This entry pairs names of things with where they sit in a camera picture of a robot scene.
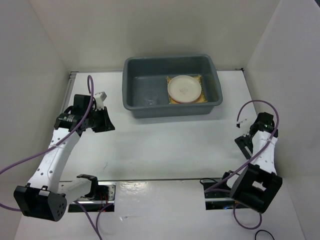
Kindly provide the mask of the pink plate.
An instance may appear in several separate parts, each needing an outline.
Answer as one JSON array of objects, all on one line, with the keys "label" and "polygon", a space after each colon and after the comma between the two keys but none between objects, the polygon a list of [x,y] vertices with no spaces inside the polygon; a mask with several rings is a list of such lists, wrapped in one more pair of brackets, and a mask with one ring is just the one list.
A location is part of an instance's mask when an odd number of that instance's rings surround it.
[{"label": "pink plate", "polygon": [[199,97],[194,101],[177,101],[174,98],[172,98],[171,96],[169,96],[169,103],[170,104],[193,104],[193,103],[202,103],[202,99]]}]

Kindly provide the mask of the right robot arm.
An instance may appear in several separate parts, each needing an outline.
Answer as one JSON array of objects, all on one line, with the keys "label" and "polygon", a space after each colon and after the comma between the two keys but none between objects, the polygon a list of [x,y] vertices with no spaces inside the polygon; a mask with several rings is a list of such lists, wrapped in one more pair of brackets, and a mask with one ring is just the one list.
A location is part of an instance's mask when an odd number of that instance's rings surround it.
[{"label": "right robot arm", "polygon": [[269,145],[244,168],[235,182],[226,179],[219,184],[219,191],[223,196],[231,196],[232,199],[261,214],[267,210],[283,183],[275,169],[278,132],[271,137],[274,128],[274,116],[260,112],[250,126],[248,134],[234,141],[247,160],[256,155],[266,143]]}]

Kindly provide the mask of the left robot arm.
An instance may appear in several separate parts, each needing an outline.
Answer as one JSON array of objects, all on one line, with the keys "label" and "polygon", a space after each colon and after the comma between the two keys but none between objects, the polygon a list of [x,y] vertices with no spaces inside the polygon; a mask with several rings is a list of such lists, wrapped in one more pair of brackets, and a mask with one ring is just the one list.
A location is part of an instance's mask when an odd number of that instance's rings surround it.
[{"label": "left robot arm", "polygon": [[105,92],[76,94],[73,105],[56,118],[48,152],[27,184],[17,186],[13,193],[24,216],[57,222],[79,198],[106,200],[109,189],[96,176],[80,174],[71,183],[60,184],[67,160],[86,129],[94,133],[115,130],[104,105],[106,97]]}]

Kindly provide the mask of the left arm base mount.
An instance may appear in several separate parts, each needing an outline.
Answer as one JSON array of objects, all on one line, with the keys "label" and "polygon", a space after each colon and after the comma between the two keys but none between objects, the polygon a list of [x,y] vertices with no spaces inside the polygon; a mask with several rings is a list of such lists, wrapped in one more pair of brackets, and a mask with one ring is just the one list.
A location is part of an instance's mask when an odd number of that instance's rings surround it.
[{"label": "left arm base mount", "polygon": [[78,180],[72,181],[63,192],[67,203],[69,205],[68,212],[76,213],[82,212],[82,209],[75,203],[77,201],[81,204],[88,212],[99,212],[103,207],[106,207],[103,212],[113,212],[116,198],[116,186],[115,181],[98,181],[100,192],[96,193],[93,197],[86,197],[91,190],[91,181],[89,180]]}]

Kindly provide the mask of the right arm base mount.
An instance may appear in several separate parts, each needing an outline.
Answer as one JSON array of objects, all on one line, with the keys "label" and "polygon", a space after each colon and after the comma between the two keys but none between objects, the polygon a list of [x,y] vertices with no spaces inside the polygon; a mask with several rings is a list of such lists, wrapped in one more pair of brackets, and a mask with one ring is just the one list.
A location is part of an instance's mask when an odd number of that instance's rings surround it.
[{"label": "right arm base mount", "polygon": [[[218,178],[202,178],[199,180],[200,184],[205,191],[209,187],[218,183],[220,179]],[[205,192],[204,193],[204,200],[205,200],[205,209],[209,210],[228,210],[233,209],[236,205],[236,201],[229,197],[229,191],[231,190],[230,187],[223,183],[218,187],[223,191],[212,191],[212,192]]]}]

